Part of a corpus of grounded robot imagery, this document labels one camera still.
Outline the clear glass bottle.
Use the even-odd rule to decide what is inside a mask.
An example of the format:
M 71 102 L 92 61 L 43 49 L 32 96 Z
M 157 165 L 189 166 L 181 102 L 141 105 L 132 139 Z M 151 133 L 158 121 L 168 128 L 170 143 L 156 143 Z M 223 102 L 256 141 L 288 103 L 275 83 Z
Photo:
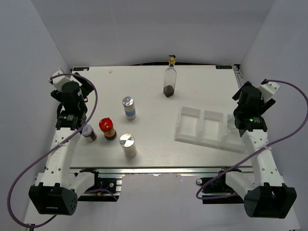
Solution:
M 235 117 L 233 114 L 228 114 L 227 116 L 227 129 L 230 133 L 238 132 L 238 129 L 235 125 Z

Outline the blue label silver cap shaker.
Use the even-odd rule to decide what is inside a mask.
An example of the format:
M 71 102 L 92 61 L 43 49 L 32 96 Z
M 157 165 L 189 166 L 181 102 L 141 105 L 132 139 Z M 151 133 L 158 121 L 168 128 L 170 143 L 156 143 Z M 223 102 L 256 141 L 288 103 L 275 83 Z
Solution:
M 122 100 L 122 105 L 124 108 L 126 118 L 128 120 L 134 120 L 136 118 L 136 110 L 133 98 L 130 96 L 125 97 Z

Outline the glass bottle with dark sauce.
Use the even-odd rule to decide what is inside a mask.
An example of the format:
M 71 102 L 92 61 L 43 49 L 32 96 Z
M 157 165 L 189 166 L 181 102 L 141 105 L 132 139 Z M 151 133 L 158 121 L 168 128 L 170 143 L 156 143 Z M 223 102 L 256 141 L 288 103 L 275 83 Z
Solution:
M 163 93 L 168 98 L 174 95 L 177 71 L 175 70 L 176 56 L 170 55 L 168 61 L 168 68 L 164 73 L 164 87 Z

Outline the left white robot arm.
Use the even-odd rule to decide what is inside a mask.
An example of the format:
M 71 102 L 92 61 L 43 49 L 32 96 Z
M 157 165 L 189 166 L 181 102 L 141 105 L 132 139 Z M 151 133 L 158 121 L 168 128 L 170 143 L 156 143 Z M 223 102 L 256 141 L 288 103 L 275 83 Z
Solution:
M 29 197 L 39 214 L 74 214 L 78 198 L 86 189 L 97 192 L 102 180 L 91 173 L 69 174 L 73 154 L 86 124 L 88 111 L 87 96 L 93 86 L 73 74 L 75 80 L 62 77 L 59 82 L 52 81 L 55 90 L 51 96 L 60 102 L 57 108 L 56 131 L 52 147 L 56 148 L 48 155 L 46 169 L 37 186 L 31 186 Z

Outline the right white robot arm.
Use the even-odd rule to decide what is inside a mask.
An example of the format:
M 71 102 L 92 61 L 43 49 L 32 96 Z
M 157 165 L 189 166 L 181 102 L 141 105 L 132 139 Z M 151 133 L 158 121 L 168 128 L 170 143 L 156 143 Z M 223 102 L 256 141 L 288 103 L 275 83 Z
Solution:
M 235 127 L 247 150 L 259 152 L 250 159 L 255 181 L 231 170 L 218 178 L 217 185 L 223 192 L 233 189 L 243 199 L 246 214 L 253 218 L 283 219 L 297 197 L 295 189 L 286 186 L 267 146 L 268 128 L 262 115 L 275 104 L 272 96 L 278 89 L 273 82 L 256 88 L 248 81 L 233 96 L 238 103 L 233 111 Z

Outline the small brown spice jar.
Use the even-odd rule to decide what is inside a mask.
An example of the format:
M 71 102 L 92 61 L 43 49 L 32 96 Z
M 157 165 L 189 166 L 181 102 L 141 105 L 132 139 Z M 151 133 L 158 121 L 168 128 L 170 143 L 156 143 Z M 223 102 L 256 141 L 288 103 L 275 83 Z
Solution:
M 93 130 L 93 127 L 89 124 L 84 126 L 81 135 L 87 142 L 94 142 L 97 139 L 97 134 Z

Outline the red lid sauce jar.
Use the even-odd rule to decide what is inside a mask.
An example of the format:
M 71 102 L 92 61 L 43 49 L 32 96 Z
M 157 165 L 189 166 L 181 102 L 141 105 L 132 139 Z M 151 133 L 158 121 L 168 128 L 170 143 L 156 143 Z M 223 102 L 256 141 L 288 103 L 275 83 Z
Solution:
M 114 129 L 114 124 L 110 118 L 107 117 L 101 119 L 99 122 L 99 128 L 107 140 L 113 140 L 116 138 L 116 130 Z

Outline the white three-slot organizer tray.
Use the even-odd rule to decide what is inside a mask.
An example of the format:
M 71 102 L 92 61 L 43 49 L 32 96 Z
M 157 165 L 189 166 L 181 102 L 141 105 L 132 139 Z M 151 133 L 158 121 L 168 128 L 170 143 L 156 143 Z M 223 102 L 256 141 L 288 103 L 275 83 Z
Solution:
M 228 113 L 183 106 L 180 109 L 175 141 L 237 153 L 246 152 L 239 132 L 227 129 Z

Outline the left blue corner sticker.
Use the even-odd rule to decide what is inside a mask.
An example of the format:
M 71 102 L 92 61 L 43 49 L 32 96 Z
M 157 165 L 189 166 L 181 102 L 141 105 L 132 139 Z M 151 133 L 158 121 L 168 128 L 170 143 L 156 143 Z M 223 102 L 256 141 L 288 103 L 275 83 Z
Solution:
M 89 67 L 74 67 L 73 71 L 78 72 L 78 71 L 89 71 Z

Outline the blue corner sticker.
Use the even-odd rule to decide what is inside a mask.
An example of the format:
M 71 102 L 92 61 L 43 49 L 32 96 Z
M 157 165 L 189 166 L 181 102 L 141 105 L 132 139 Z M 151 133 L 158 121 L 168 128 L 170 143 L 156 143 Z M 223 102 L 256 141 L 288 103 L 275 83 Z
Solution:
M 232 69 L 231 65 L 216 65 L 216 69 Z
M 89 67 L 74 67 L 73 71 L 78 72 L 78 71 L 89 71 Z

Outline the right blue corner sticker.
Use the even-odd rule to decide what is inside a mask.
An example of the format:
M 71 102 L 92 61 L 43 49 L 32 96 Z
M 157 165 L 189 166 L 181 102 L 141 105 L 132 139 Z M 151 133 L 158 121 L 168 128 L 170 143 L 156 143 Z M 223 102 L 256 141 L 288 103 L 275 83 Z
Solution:
M 216 65 L 216 69 L 232 69 L 231 65 Z

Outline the white silver cap shaker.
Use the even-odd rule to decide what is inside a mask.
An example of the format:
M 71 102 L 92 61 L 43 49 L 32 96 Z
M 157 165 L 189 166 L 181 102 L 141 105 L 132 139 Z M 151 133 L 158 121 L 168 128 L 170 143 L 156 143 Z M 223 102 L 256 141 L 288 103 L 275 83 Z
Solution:
M 125 133 L 119 138 L 119 143 L 124 151 L 127 158 L 133 158 L 137 154 L 137 149 L 135 145 L 135 138 L 130 133 Z

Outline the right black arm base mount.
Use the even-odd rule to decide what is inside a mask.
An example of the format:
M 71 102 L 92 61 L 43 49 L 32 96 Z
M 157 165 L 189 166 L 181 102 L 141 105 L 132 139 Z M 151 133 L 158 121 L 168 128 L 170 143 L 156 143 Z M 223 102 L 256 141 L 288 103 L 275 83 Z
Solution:
M 210 183 L 209 186 L 202 190 L 202 197 L 211 197 L 211 196 L 222 196 L 234 194 L 235 191 L 226 185 L 223 180 L 223 177 Z M 243 204 L 244 201 L 240 196 L 233 196 L 221 199 L 209 199 L 203 200 L 204 205 L 231 205 L 231 204 Z

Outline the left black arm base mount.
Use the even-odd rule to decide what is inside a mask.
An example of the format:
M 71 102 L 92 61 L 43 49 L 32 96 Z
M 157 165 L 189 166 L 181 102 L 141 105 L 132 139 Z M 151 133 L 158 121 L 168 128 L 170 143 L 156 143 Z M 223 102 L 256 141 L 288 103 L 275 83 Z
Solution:
M 86 192 L 94 192 L 84 193 L 78 198 L 78 202 L 116 202 L 119 199 L 122 176 L 103 174 L 97 169 L 92 172 L 82 169 L 80 171 L 73 171 L 70 175 L 74 175 L 73 178 L 75 179 L 81 173 L 90 173 L 94 177 L 94 184 L 86 189 Z

